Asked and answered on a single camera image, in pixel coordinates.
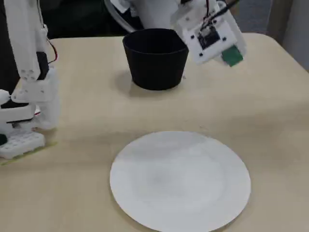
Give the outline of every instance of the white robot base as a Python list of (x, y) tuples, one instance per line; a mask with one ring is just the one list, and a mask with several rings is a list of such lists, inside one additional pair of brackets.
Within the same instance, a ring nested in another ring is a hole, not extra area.
[(0, 157), (7, 160), (45, 146), (44, 135), (33, 131), (14, 130), (7, 138), (8, 142), (0, 146)]

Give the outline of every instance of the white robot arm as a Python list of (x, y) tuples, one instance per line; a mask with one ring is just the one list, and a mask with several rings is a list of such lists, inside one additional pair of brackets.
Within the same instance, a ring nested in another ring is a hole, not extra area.
[[(228, 10), (231, 5), (222, 0), (111, 2), (120, 12), (134, 7), (145, 28), (173, 28), (196, 63), (215, 58), (233, 66), (245, 55), (244, 39)], [(59, 97), (56, 70), (46, 55), (49, 41), (39, 0), (4, 0), (4, 6), (20, 76), (20, 85), (11, 96), (0, 90), (0, 157), (11, 159), (44, 146), (44, 136), (32, 129), (49, 130), (57, 125)]]
[(120, 12), (135, 8), (145, 28), (174, 29), (196, 63), (215, 59), (230, 66), (246, 54), (246, 43), (229, 11), (238, 1), (111, 0)]
[(39, 1), (4, 0), (4, 6), (20, 76), (20, 85), (9, 99), (8, 92), (0, 92), (0, 134), (6, 137), (0, 140), (0, 157), (11, 159), (44, 146), (44, 136), (32, 129), (54, 128), (60, 107), (57, 74), (47, 60), (47, 27)]

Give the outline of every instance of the white plate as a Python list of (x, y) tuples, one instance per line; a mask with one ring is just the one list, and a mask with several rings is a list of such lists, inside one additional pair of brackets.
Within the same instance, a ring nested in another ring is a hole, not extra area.
[(241, 159), (193, 132), (158, 132), (127, 145), (111, 170), (112, 193), (140, 224), (161, 232), (207, 232), (235, 219), (251, 193)]

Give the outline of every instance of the table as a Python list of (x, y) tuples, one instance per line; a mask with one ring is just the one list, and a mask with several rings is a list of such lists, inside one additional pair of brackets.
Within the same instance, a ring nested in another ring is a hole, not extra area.
[(309, 75), (271, 38), (246, 34), (234, 68), (190, 60), (164, 92), (131, 83), (122, 38), (58, 39), (55, 146), (0, 167), (2, 232), (149, 232), (113, 200), (116, 154), (153, 131), (198, 131), (246, 163), (252, 195), (219, 231), (308, 231)]

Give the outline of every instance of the black plastic bowl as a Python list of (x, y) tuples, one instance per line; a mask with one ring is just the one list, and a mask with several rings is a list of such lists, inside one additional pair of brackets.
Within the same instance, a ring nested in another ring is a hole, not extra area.
[(149, 90), (177, 86), (183, 76), (189, 50), (170, 29), (145, 29), (123, 39), (133, 82)]

